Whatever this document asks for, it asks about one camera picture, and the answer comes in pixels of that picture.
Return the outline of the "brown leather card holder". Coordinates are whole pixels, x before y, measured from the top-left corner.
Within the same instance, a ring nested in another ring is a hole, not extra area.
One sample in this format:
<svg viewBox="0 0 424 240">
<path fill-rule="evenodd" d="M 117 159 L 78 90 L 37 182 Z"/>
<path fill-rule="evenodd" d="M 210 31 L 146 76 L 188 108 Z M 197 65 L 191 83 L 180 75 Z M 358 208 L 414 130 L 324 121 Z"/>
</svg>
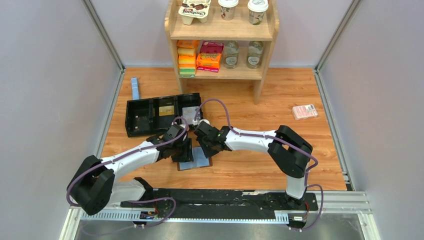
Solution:
<svg viewBox="0 0 424 240">
<path fill-rule="evenodd" d="M 194 147 L 192 149 L 193 161 L 190 162 L 179 162 L 177 169 L 179 171 L 211 167 L 213 165 L 212 160 L 209 157 L 205 156 L 204 151 L 200 146 Z"/>
</svg>

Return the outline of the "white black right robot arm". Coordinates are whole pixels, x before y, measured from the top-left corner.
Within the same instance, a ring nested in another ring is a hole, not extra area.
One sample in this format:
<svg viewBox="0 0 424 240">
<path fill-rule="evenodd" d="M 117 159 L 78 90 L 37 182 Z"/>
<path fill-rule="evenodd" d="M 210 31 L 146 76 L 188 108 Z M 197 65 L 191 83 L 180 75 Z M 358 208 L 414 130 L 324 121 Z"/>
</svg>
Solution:
<svg viewBox="0 0 424 240">
<path fill-rule="evenodd" d="M 281 125 L 271 131 L 248 131 L 230 126 L 217 129 L 203 121 L 194 129 L 194 134 L 207 157 L 241 150 L 268 154 L 287 177 L 286 205 L 296 210 L 305 203 L 313 147 L 290 127 Z"/>
</svg>

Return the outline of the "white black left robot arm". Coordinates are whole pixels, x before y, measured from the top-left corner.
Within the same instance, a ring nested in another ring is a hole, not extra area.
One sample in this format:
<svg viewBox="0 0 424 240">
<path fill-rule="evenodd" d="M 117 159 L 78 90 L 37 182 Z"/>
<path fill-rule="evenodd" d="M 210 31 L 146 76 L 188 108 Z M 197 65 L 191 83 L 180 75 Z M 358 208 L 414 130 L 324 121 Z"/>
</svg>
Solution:
<svg viewBox="0 0 424 240">
<path fill-rule="evenodd" d="M 66 200 L 90 216 L 121 202 L 135 201 L 140 207 L 148 207 L 153 201 L 152 192 L 139 180 L 120 182 L 120 178 L 140 167 L 181 154 L 188 139 L 187 131 L 186 126 L 173 124 L 165 133 L 151 136 L 122 153 L 104 158 L 86 157 L 66 189 Z"/>
</svg>

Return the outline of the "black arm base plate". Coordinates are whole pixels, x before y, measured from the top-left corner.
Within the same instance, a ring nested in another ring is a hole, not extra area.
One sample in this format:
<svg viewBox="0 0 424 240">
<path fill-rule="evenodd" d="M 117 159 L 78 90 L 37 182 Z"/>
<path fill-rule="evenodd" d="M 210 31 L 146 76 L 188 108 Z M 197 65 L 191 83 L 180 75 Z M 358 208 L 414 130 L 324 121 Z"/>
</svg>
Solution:
<svg viewBox="0 0 424 240">
<path fill-rule="evenodd" d="M 142 200 L 153 200 L 144 207 L 154 208 L 159 217 L 173 210 L 173 218 L 269 220 L 275 211 L 319 210 L 316 195 L 306 193 L 301 200 L 290 200 L 285 192 L 229 189 L 155 188 Z"/>
</svg>

